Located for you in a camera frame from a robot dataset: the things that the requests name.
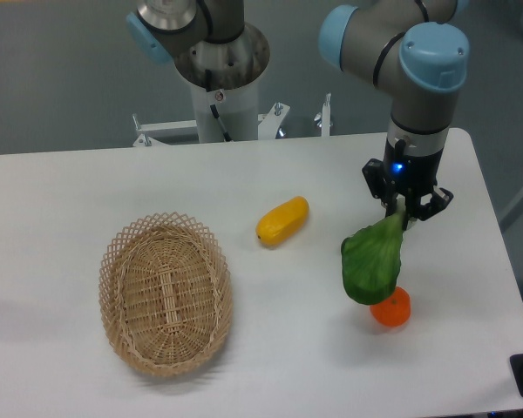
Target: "woven basket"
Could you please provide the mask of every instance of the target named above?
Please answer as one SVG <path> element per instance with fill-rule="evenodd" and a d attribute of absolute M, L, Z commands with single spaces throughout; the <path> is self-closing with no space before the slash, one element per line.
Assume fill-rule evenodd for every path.
<path fill-rule="evenodd" d="M 230 276 L 209 229 L 186 215 L 155 214 L 124 228 L 100 269 L 106 336 L 131 367 L 156 376 L 197 368 L 230 328 Z"/>

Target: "bolt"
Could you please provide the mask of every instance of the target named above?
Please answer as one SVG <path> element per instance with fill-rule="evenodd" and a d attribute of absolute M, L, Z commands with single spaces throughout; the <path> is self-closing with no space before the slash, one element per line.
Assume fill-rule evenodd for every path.
<path fill-rule="evenodd" d="M 276 116 L 281 116 L 281 111 L 283 110 L 283 105 L 282 105 L 282 103 L 281 103 L 281 102 L 277 102 L 277 103 L 275 103 L 275 107 L 274 107 L 274 109 L 275 109 L 275 115 L 276 115 Z"/>

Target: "metal bracket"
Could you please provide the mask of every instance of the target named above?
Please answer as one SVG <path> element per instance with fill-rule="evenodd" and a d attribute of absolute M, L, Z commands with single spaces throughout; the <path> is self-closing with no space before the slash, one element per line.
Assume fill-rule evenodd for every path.
<path fill-rule="evenodd" d="M 289 114 L 289 111 L 290 106 L 277 102 L 268 114 L 258 115 L 258 139 L 283 138 L 284 133 L 281 124 Z M 198 133 L 198 125 L 195 120 L 142 125 L 138 121 L 138 115 L 133 114 L 132 119 L 138 135 L 133 146 L 170 145 L 171 142 L 177 143 L 176 138 L 193 136 Z M 154 137 L 166 138 L 166 142 L 160 142 L 154 139 Z"/>
<path fill-rule="evenodd" d="M 499 229 L 505 232 L 523 214 L 523 187 L 499 214 Z"/>

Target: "orange toy fruit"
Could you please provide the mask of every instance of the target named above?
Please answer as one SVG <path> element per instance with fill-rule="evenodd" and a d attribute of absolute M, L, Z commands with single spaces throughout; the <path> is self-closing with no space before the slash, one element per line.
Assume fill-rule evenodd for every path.
<path fill-rule="evenodd" d="M 380 324 L 399 327 L 411 317 L 411 297 L 404 289 L 396 287 L 392 296 L 370 306 L 370 312 Z"/>

